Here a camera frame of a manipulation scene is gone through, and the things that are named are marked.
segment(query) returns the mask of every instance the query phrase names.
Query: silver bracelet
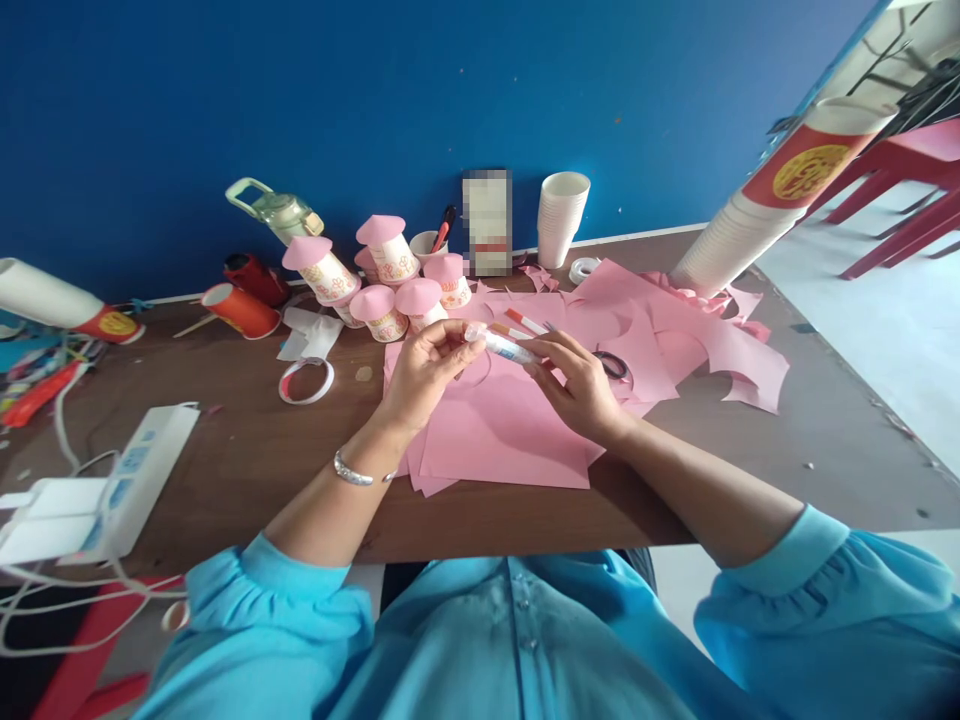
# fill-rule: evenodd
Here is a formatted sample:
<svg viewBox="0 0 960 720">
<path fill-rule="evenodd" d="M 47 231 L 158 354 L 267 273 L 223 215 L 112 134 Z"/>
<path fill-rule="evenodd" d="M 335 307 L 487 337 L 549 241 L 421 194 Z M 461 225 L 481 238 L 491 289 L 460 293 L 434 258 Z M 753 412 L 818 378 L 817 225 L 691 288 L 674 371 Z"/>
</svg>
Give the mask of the silver bracelet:
<svg viewBox="0 0 960 720">
<path fill-rule="evenodd" d="M 337 450 L 337 454 L 333 456 L 333 469 L 337 472 L 342 479 L 346 480 L 351 485 L 373 485 L 373 478 L 369 475 L 361 475 L 358 472 L 355 472 L 348 468 L 343 462 L 343 457 L 340 455 L 340 450 Z M 397 470 L 394 470 L 392 473 L 384 476 L 383 482 L 390 482 L 397 474 Z"/>
</svg>

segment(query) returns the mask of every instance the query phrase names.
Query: forearm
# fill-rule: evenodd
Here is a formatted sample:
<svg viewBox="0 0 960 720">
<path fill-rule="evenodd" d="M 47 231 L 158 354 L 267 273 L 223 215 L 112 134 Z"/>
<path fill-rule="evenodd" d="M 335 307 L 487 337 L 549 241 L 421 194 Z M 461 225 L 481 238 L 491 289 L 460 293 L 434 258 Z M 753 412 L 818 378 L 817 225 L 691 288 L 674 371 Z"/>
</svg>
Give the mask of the forearm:
<svg viewBox="0 0 960 720">
<path fill-rule="evenodd" d="M 767 553 L 803 511 L 796 498 L 644 420 L 634 420 L 609 449 L 630 463 L 721 567 Z"/>
<path fill-rule="evenodd" d="M 351 469 L 374 478 L 371 486 L 352 485 L 333 469 L 333 459 L 267 526 L 266 536 L 285 555 L 311 565 L 344 567 L 370 527 L 394 472 L 410 444 L 410 431 L 384 420 L 379 411 L 343 446 Z"/>
</svg>

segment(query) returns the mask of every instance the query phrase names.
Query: sleeve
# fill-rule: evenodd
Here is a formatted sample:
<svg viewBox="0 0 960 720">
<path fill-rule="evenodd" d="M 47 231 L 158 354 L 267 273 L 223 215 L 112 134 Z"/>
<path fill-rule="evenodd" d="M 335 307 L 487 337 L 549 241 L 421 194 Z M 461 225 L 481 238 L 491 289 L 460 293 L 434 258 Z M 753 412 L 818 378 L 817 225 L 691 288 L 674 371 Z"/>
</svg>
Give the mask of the sleeve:
<svg viewBox="0 0 960 720">
<path fill-rule="evenodd" d="M 777 714 L 940 717 L 960 700 L 960 604 L 934 556 L 807 507 L 697 608 L 717 665 Z"/>
<path fill-rule="evenodd" d="M 167 650 L 138 718 L 310 717 L 370 647 L 369 594 L 349 568 L 285 556 L 263 535 L 187 574 L 189 627 Z"/>
</svg>

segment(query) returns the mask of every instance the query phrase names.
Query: bottle handle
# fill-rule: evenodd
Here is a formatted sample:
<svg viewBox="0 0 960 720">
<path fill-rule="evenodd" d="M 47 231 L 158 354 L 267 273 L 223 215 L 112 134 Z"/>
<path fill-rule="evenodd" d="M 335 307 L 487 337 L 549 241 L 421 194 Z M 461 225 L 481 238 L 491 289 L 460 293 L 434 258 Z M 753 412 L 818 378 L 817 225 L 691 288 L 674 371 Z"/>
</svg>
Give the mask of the bottle handle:
<svg viewBox="0 0 960 720">
<path fill-rule="evenodd" d="M 226 192 L 224 192 L 224 195 L 226 195 L 227 202 L 229 202 L 231 205 L 236 205 L 238 208 L 250 215 L 250 217 L 259 220 L 260 215 L 257 213 L 257 211 L 242 200 L 238 199 L 240 193 L 242 193 L 248 187 L 255 187 L 264 194 L 273 192 L 272 188 L 267 187 L 259 180 L 254 180 L 253 178 L 240 178 L 233 185 L 227 188 Z"/>
</svg>

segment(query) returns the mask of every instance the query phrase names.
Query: left hand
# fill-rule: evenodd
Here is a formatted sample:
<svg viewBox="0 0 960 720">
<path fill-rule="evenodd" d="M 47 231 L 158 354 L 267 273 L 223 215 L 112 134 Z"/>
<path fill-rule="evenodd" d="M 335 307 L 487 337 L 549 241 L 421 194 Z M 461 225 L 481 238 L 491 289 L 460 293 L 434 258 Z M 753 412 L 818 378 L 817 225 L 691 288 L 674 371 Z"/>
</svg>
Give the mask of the left hand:
<svg viewBox="0 0 960 720">
<path fill-rule="evenodd" d="M 486 348 L 482 340 L 463 341 L 467 323 L 438 320 L 404 340 L 390 387 L 377 409 L 382 422 L 412 435 L 426 427 L 447 383 Z"/>
</svg>

